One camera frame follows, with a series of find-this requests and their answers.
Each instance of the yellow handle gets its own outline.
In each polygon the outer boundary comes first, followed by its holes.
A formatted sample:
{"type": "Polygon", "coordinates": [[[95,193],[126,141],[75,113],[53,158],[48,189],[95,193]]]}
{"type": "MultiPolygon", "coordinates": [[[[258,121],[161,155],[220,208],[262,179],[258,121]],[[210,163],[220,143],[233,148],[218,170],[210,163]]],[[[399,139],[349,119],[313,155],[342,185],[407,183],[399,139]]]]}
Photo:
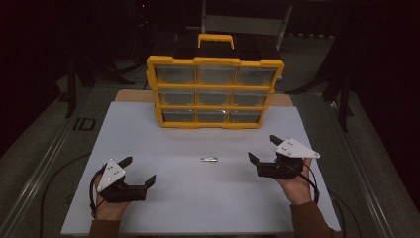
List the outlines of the yellow handle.
{"type": "Polygon", "coordinates": [[[201,41],[207,42],[230,42],[232,49],[234,48],[234,39],[231,35],[217,35],[217,34],[199,34],[198,48],[201,46],[201,41]]]}

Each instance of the floor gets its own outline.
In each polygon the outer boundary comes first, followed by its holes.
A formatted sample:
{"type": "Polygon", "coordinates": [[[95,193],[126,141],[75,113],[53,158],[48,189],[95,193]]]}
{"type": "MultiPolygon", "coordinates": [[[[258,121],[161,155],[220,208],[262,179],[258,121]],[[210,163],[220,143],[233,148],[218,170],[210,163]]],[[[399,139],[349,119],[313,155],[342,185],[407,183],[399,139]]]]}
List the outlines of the floor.
{"type": "MultiPolygon", "coordinates": [[[[277,92],[313,79],[333,41],[285,38],[280,51],[286,68],[276,86],[277,92]]],[[[136,84],[127,87],[98,77],[94,88],[79,85],[78,106],[72,118],[65,119],[64,102],[52,103],[1,158],[0,167],[4,171],[0,174],[3,194],[0,235],[40,236],[43,201],[43,237],[65,237],[59,232],[110,102],[121,88],[144,88],[144,68],[125,77],[136,84]],[[86,122],[94,119],[96,124],[87,130],[80,127],[81,120],[77,118],[85,118],[86,122]],[[43,165],[40,170],[46,170],[44,176],[34,176],[38,165],[43,165]]],[[[65,91],[65,80],[60,83],[65,91]]],[[[358,97],[351,94],[349,106],[353,116],[347,118],[349,132],[344,133],[336,120],[335,104],[319,97],[324,87],[320,85],[292,96],[292,101],[301,114],[312,147],[324,155],[319,167],[327,187],[354,213],[363,237],[420,237],[419,213],[358,97]]],[[[352,214],[342,209],[347,237],[359,237],[352,214]]],[[[90,212],[87,203],[86,212],[90,212]]]]}

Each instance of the metal rail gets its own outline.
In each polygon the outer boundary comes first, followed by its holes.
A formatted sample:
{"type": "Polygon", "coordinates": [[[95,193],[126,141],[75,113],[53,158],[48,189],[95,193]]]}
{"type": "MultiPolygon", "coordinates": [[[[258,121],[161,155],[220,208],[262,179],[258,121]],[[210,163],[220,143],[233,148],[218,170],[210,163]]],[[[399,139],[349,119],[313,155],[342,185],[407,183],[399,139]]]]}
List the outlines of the metal rail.
{"type": "MultiPolygon", "coordinates": [[[[338,108],[333,103],[332,106],[328,106],[328,111],[330,112],[330,116],[332,117],[332,122],[334,127],[342,131],[342,128],[337,120],[337,113],[338,108]]],[[[359,159],[358,154],[353,146],[352,140],[350,139],[349,135],[346,133],[339,133],[342,137],[343,141],[345,142],[345,146],[349,155],[351,156],[351,164],[352,169],[355,173],[355,178],[361,188],[362,194],[367,202],[367,207],[370,211],[372,216],[373,222],[376,225],[377,231],[379,232],[380,237],[383,238],[394,238],[395,235],[392,232],[392,229],[388,223],[388,220],[383,213],[382,207],[380,206],[379,200],[377,199],[376,194],[373,191],[373,188],[368,181],[368,176],[365,173],[365,170],[362,166],[361,160],[359,159]]]]}
{"type": "Polygon", "coordinates": [[[31,205],[32,200],[37,194],[38,190],[43,184],[44,179],[46,178],[55,158],[57,157],[68,132],[71,130],[74,122],[80,114],[81,108],[84,103],[87,101],[89,95],[84,97],[79,97],[79,104],[72,116],[66,119],[59,129],[58,133],[52,140],[51,145],[47,149],[37,168],[31,174],[30,178],[27,180],[23,186],[20,194],[17,197],[17,200],[13,204],[12,208],[9,210],[6,218],[0,226],[0,237],[8,238],[12,237],[13,232],[18,227],[19,223],[23,219],[26,211],[31,205]]]}

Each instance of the small metal object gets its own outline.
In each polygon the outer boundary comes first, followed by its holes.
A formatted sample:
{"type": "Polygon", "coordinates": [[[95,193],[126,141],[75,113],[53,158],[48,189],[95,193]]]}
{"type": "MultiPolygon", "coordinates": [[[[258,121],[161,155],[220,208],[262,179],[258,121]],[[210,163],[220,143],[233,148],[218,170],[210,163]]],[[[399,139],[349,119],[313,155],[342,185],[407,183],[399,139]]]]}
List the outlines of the small metal object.
{"type": "Polygon", "coordinates": [[[201,158],[202,162],[217,162],[217,157],[203,157],[201,158]]]}

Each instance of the plastic drawer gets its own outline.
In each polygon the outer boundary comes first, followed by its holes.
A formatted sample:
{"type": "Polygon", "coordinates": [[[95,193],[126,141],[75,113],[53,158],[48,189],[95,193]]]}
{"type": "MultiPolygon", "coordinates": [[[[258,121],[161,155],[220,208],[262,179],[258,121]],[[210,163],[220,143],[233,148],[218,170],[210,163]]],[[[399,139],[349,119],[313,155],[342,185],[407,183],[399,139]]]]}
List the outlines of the plastic drawer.
{"type": "Polygon", "coordinates": [[[268,91],[236,90],[232,103],[236,106],[264,106],[267,97],[268,91]]]}
{"type": "Polygon", "coordinates": [[[276,72],[275,67],[239,67],[236,84],[268,86],[276,72]]]}
{"type": "Polygon", "coordinates": [[[229,113],[229,122],[258,123],[261,115],[258,110],[233,110],[229,113]]]}
{"type": "Polygon", "coordinates": [[[226,65],[200,65],[197,67],[198,84],[233,84],[235,68],[226,65]]]}
{"type": "Polygon", "coordinates": [[[160,89],[158,94],[161,105],[194,104],[194,90],[192,89],[160,89]]]}
{"type": "Polygon", "coordinates": [[[157,82],[174,84],[192,84],[195,78],[195,66],[189,65],[155,65],[157,82]]]}
{"type": "Polygon", "coordinates": [[[232,90],[197,90],[200,105],[229,105],[232,90]]]}
{"type": "Polygon", "coordinates": [[[164,122],[193,122],[193,110],[163,109],[161,111],[164,122]]]}
{"type": "Polygon", "coordinates": [[[226,110],[197,110],[198,122],[225,122],[226,110]]]}

